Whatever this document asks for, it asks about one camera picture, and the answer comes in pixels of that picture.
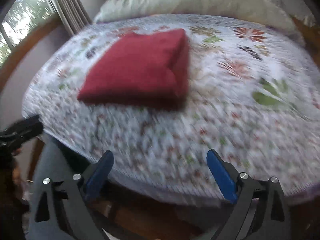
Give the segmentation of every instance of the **bed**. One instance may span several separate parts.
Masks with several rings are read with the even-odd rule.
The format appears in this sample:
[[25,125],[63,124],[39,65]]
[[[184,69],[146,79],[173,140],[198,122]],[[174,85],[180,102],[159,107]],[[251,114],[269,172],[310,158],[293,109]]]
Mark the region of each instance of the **bed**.
[[[123,35],[176,28],[186,31],[190,44],[184,109],[77,100],[87,72]],[[93,163],[111,150],[110,179],[163,202],[221,204],[205,162],[214,148],[255,179],[276,176],[288,201],[300,203],[319,193],[320,73],[285,34],[258,23],[195,14],[90,25],[36,74],[22,113],[40,114],[46,133]]]

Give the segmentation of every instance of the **curtain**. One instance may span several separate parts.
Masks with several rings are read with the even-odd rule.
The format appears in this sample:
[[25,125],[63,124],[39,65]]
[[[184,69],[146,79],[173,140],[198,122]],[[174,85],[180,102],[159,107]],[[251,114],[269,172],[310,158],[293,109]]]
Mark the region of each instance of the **curtain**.
[[77,34],[91,22],[79,0],[48,0],[48,3],[57,11],[71,35]]

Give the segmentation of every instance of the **red cushion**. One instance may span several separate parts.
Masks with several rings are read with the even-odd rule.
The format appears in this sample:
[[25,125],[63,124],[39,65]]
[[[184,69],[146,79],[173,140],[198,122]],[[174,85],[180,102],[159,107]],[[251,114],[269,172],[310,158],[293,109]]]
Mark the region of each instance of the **red cushion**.
[[183,29],[127,34],[92,67],[78,100],[176,107],[188,91],[188,53]]

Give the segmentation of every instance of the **pillow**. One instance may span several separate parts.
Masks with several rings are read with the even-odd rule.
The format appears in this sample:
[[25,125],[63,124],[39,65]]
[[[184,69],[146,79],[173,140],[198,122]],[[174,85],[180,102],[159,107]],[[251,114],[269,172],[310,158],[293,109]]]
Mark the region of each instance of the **pillow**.
[[292,19],[268,0],[107,0],[94,22],[167,13],[217,15],[256,22],[280,30],[304,44]]
[[188,91],[188,52],[183,29],[127,34],[90,70],[78,100],[180,107]]

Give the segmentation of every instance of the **window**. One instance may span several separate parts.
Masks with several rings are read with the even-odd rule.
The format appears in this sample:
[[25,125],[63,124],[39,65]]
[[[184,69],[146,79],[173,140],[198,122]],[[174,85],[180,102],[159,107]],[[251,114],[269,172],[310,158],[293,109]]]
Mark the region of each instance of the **window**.
[[0,23],[0,67],[14,47],[53,14],[47,0],[16,0]]

